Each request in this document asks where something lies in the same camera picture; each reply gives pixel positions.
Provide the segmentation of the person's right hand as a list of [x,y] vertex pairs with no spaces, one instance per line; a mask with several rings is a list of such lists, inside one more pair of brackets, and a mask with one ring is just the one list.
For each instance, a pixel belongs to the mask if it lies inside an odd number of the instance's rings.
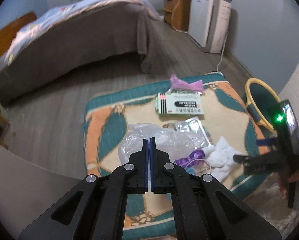
[[278,174],[277,183],[283,198],[287,197],[289,183],[299,181],[299,170],[294,172],[289,178],[284,174]]

